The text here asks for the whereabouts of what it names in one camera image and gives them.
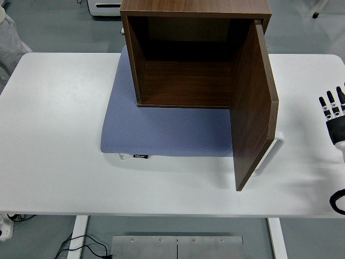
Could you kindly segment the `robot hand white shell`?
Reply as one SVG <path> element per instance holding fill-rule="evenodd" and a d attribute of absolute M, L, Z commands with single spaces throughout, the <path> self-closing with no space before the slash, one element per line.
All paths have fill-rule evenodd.
<path fill-rule="evenodd" d="M 326 118 L 326 126 L 330 139 L 336 149 L 342 152 L 344 160 L 344 92 L 340 86 L 337 86 L 336 93 L 340 107 L 337 106 L 331 91 L 327 91 L 330 108 L 328 108 L 323 97 L 319 97 L 319 102 Z"/>

